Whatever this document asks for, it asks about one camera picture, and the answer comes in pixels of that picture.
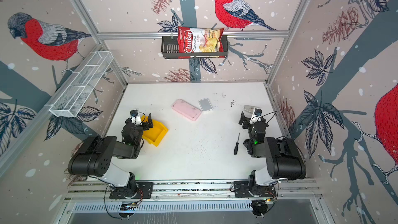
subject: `wall-mounted shelf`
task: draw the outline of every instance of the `wall-mounted shelf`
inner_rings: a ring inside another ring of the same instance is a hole
[[[57,117],[76,117],[112,60],[109,51],[93,52],[82,70],[72,73],[76,77],[50,108],[50,112]]]

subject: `vent grille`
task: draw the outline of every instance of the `vent grille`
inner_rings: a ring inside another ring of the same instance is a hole
[[[121,211],[122,203],[107,202],[108,212],[135,213],[166,213],[166,212],[208,212],[208,211],[252,211],[251,201],[175,201],[175,202],[142,202],[136,209]],[[76,203],[74,213],[102,213],[105,211],[103,202]]]

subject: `white device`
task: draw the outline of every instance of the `white device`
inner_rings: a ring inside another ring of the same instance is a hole
[[[203,112],[210,112],[211,110],[213,110],[213,107],[211,106],[208,98],[201,99],[199,101],[199,105],[202,108]]]

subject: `bird wing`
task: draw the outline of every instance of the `bird wing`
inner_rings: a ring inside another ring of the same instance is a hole
[[[58,46],[65,43],[67,32],[65,27],[60,24],[48,24],[37,20],[43,30],[39,37],[39,42],[44,45]]]
[[[90,37],[82,31],[71,30],[60,24],[48,24],[39,21],[43,34],[39,37],[39,42],[49,46],[60,46],[68,42]]]
[[[238,18],[242,18],[251,10],[250,4],[243,0],[232,0],[232,2],[225,3],[222,6],[229,14]]]

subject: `black metal basket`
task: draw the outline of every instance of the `black metal basket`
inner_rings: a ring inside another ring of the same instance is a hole
[[[228,56],[228,38],[221,37],[221,44],[224,52],[193,52],[193,53],[179,53],[177,37],[162,37],[162,54],[164,59],[177,59],[178,57],[186,58],[226,58]]]

